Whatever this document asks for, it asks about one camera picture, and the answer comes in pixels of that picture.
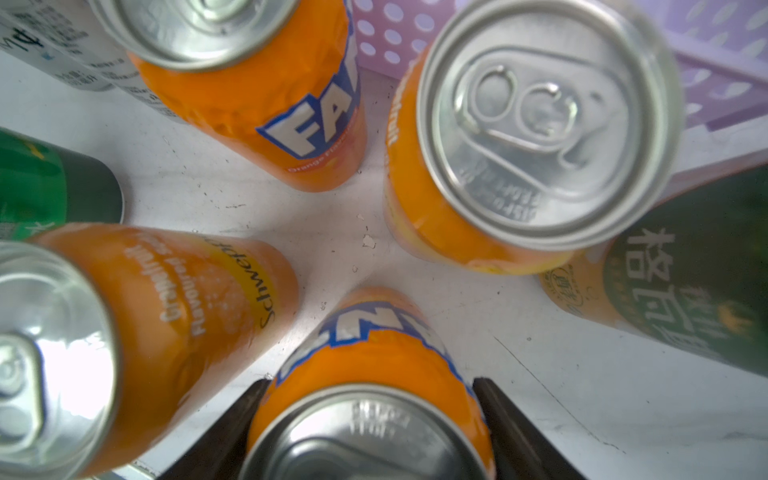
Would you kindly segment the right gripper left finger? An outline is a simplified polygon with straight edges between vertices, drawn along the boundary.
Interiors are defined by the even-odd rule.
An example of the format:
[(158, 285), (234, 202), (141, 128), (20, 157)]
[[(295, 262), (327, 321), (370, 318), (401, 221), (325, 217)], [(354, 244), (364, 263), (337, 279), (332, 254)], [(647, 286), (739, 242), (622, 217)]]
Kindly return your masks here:
[(237, 479), (247, 454), (251, 422), (268, 379), (254, 382), (160, 480)]

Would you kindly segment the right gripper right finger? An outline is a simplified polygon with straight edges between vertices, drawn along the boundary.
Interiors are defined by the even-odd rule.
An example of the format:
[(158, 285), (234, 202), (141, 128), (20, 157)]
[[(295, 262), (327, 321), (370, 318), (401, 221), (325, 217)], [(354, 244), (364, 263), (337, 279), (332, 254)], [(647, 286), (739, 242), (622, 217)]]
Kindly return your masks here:
[(585, 479), (492, 379), (475, 378), (472, 388), (491, 432), (498, 479)]

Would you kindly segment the orange Fanta can back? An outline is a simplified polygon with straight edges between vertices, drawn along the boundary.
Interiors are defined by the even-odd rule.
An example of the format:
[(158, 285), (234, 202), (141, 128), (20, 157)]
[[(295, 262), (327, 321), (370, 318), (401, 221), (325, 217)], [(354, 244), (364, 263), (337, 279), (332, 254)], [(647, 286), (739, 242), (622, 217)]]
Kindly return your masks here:
[(243, 479), (492, 479), (478, 399), (405, 294), (348, 293), (257, 408)]

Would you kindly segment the orange fanta can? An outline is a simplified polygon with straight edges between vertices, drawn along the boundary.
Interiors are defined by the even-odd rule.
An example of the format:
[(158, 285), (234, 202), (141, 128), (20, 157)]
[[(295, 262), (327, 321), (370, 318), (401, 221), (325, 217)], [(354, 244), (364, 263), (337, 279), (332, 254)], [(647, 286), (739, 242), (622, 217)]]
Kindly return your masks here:
[(95, 1), (179, 117), (304, 192), (361, 166), (367, 129), (345, 0)]
[(348, 293), (257, 408), (243, 479), (492, 479), (478, 399), (405, 294)]

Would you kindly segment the green gold-top can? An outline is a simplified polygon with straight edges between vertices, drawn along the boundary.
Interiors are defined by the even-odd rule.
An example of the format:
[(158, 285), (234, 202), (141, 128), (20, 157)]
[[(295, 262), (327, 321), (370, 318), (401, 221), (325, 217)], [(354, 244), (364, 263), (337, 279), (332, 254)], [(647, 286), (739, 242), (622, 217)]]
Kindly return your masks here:
[(673, 195), (539, 281), (569, 314), (766, 376), (766, 166)]

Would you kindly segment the green Sprite can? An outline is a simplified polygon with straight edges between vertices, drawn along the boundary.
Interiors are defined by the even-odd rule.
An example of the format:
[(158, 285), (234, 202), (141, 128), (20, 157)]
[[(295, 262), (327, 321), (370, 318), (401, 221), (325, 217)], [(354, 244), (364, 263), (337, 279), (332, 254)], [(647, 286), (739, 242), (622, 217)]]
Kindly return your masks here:
[(1, 238), (22, 241), (72, 222), (120, 223), (122, 188), (103, 162), (1, 130)]

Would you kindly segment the orange Schweppes can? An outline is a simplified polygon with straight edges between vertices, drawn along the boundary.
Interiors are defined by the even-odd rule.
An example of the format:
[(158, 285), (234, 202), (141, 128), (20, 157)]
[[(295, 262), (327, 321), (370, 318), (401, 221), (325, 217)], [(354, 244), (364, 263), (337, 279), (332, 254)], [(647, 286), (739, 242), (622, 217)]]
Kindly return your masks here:
[(411, 254), (538, 274), (658, 200), (685, 127), (677, 64), (631, 1), (474, 1), (401, 79), (385, 217)]

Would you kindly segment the orange Fanta can front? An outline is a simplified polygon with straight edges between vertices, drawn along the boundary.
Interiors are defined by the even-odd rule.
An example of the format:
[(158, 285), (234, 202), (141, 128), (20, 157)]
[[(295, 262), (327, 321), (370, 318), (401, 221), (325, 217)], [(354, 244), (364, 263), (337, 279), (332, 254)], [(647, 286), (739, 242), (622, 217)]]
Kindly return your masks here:
[(367, 129), (345, 0), (95, 1), (179, 117), (304, 192), (361, 166)]

